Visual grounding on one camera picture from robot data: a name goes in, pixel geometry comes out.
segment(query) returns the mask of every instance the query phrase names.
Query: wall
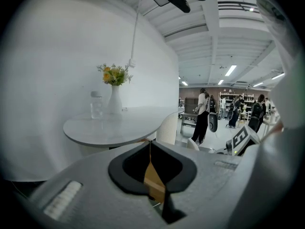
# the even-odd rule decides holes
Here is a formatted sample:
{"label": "wall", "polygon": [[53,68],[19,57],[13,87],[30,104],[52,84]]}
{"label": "wall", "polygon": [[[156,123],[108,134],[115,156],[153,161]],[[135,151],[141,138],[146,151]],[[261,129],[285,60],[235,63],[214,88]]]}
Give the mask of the wall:
{"label": "wall", "polygon": [[[83,157],[66,120],[90,111],[90,92],[105,102],[111,87],[96,65],[124,66],[131,56],[135,11],[118,0],[27,0],[1,43],[1,166],[13,181],[46,180]],[[178,60],[142,16],[132,83],[123,107],[177,106]]]}
{"label": "wall", "polygon": [[[200,93],[200,88],[180,88],[179,89],[179,97],[184,100],[186,97],[196,97],[198,98],[199,93]],[[260,94],[265,95],[265,97],[269,96],[269,92],[267,91],[257,91],[257,90],[247,90],[245,89],[240,89],[240,88],[227,88],[227,87],[209,87],[206,88],[209,94],[212,94],[214,98],[217,101],[217,104],[219,104],[219,93],[229,93],[229,89],[232,90],[233,94],[240,94],[240,95],[253,95],[254,94],[254,99],[258,99]]]}

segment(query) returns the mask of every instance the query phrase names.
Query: white floor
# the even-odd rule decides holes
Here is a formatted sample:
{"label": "white floor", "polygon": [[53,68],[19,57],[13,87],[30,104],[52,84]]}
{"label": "white floor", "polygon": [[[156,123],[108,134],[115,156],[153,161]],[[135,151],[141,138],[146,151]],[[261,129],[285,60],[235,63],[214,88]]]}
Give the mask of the white floor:
{"label": "white floor", "polygon": [[[207,148],[213,148],[215,150],[224,148],[225,143],[230,140],[234,134],[236,134],[241,127],[243,127],[244,123],[243,121],[238,126],[239,120],[236,122],[236,129],[225,127],[228,124],[227,120],[218,120],[218,128],[215,133],[211,132],[210,129],[207,129],[205,139],[203,143],[200,145],[202,147]],[[180,134],[180,128],[181,128],[181,119],[178,119],[178,125],[177,125],[177,135],[176,135],[176,144],[180,146],[185,146],[187,139],[193,136],[195,128],[183,127],[183,133]],[[260,138],[263,137],[264,134],[265,125],[262,124],[259,131],[258,136]]]}

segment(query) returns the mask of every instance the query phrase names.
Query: fluorescent light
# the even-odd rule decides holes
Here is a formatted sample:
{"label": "fluorescent light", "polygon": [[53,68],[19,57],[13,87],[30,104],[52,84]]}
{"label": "fluorescent light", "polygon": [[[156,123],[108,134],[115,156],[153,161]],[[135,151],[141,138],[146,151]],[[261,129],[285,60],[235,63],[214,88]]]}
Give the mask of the fluorescent light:
{"label": "fluorescent light", "polygon": [[237,65],[232,65],[231,68],[228,70],[227,74],[225,74],[225,76],[229,76],[233,70],[235,70],[235,68],[237,67]]}
{"label": "fluorescent light", "polygon": [[285,73],[282,73],[282,74],[279,74],[279,75],[273,77],[272,80],[274,80],[274,79],[276,79],[276,78],[279,78],[279,77],[281,77],[281,76],[283,76],[283,75],[285,75]]}
{"label": "fluorescent light", "polygon": [[259,84],[256,84],[255,86],[253,86],[253,87],[256,87],[256,86],[259,86],[259,85],[261,85],[261,84],[264,84],[263,82],[261,82],[261,83],[259,83]]}

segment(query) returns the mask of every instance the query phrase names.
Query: flower vase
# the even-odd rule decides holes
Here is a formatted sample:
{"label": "flower vase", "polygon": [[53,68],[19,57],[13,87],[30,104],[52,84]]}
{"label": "flower vase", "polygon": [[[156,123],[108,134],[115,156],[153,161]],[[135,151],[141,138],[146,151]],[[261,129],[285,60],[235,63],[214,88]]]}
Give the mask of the flower vase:
{"label": "flower vase", "polygon": [[122,102],[119,94],[119,86],[112,86],[112,94],[107,107],[108,114],[122,114]]}

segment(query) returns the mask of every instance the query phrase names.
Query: white chair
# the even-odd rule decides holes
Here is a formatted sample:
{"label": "white chair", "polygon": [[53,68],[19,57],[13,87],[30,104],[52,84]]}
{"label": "white chair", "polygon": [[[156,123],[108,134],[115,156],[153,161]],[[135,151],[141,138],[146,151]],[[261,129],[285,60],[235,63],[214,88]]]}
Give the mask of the white chair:
{"label": "white chair", "polygon": [[187,140],[186,147],[189,149],[194,149],[194,150],[200,151],[197,144],[191,138],[189,138]]}

